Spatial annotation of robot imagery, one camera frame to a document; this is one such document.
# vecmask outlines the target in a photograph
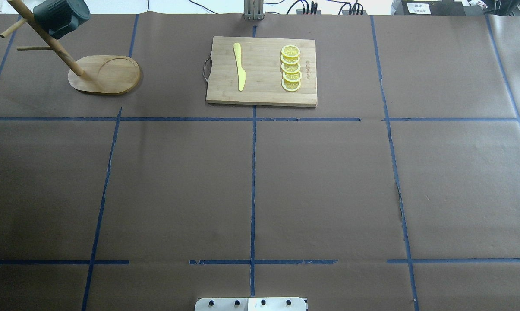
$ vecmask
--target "yellow knife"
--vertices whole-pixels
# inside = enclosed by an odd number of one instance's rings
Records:
[[[236,59],[236,73],[239,76],[239,91],[244,89],[244,82],[246,81],[246,71],[244,71],[240,62],[240,43],[235,42],[233,44],[233,51],[235,52]]]

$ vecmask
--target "yellow lemon slice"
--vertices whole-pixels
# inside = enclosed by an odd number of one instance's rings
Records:
[[[290,57],[284,57],[283,55],[281,55],[281,61],[283,63],[286,63],[287,65],[294,65],[295,63],[299,63],[300,57],[290,58]]]
[[[298,57],[300,55],[300,49],[297,46],[292,45],[292,44],[285,45],[281,49],[281,54],[284,57],[296,58],[296,57]]]
[[[300,71],[297,73],[283,72],[283,79],[285,79],[288,82],[298,82],[302,79],[302,73]]]
[[[294,92],[300,88],[300,81],[298,82],[289,82],[285,79],[281,79],[281,86],[285,91]]]
[[[287,63],[282,63],[281,69],[286,73],[297,73],[300,71],[300,64],[295,63],[294,65],[289,65]]]

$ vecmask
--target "wooden cutting board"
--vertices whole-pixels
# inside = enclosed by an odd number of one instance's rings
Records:
[[[238,90],[233,44],[240,43],[246,83]],[[281,48],[300,48],[301,87],[295,92],[281,86]],[[315,41],[302,39],[214,37],[212,71],[208,78],[206,102],[213,104],[317,106]]]

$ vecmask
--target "wooden pole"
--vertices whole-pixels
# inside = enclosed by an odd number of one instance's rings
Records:
[[[18,51],[43,51],[52,50],[51,47],[16,47]]]
[[[7,30],[3,31],[3,33],[0,34],[1,38],[5,39],[8,35],[15,32],[15,30],[19,29],[20,26],[25,24],[28,20],[23,18],[17,22],[15,22],[12,26],[8,27]]]
[[[31,10],[25,6],[25,4],[21,0],[7,0],[9,4],[19,12],[20,16],[27,20],[27,23],[35,30],[35,32],[51,47],[53,51],[76,73],[76,75],[81,76],[84,74],[84,69],[76,63],[76,61],[70,56],[70,54],[64,49],[64,47],[60,44],[60,42],[51,37],[41,26],[39,26],[33,17],[33,13]]]

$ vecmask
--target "label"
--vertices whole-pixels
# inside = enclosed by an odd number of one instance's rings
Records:
[[[428,3],[408,3],[407,10],[413,14],[431,14]]]
[[[306,79],[309,79],[309,60],[306,61]]]

